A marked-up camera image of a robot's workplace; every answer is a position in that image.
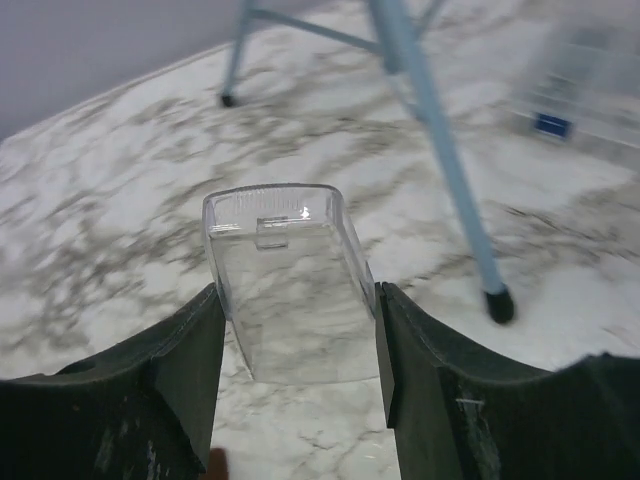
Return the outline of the light blue music stand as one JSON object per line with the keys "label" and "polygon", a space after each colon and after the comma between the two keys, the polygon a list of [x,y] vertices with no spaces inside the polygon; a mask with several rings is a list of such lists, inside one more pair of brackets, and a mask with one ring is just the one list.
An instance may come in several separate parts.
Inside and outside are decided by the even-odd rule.
{"label": "light blue music stand", "polygon": [[426,33],[442,5],[441,1],[432,2],[421,17],[413,21],[402,1],[369,1],[367,8],[376,35],[374,41],[369,41],[280,12],[263,9],[255,1],[243,1],[220,100],[226,108],[238,104],[233,88],[244,43],[254,20],[290,26],[366,50],[382,59],[384,70],[388,75],[406,73],[416,101],[410,103],[402,98],[401,102],[430,133],[461,226],[479,267],[488,314],[494,322],[506,324],[515,318],[516,305],[498,270],[490,238],[482,224],[464,169],[459,161],[454,137],[442,108],[427,58],[419,45],[421,37]]}

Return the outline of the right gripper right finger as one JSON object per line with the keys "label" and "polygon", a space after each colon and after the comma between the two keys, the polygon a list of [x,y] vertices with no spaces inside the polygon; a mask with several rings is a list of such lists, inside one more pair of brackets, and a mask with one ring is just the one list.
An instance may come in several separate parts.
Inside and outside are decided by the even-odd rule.
{"label": "right gripper right finger", "polygon": [[502,356],[376,285],[387,426],[405,479],[635,479],[639,362],[549,372]]}

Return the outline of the clear plastic metronome cover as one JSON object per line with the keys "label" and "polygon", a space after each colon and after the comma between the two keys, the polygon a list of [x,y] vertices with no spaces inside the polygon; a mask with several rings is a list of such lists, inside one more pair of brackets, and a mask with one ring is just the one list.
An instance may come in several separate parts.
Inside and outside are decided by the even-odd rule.
{"label": "clear plastic metronome cover", "polygon": [[279,183],[212,193],[203,201],[202,232],[253,380],[377,377],[374,279],[338,189]]}

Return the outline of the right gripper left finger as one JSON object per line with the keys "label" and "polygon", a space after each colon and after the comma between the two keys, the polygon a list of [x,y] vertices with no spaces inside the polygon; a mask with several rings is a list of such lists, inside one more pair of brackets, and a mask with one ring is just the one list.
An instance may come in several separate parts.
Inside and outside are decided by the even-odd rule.
{"label": "right gripper left finger", "polygon": [[211,447],[225,336],[214,285],[52,375],[1,383],[4,479],[223,479]]}

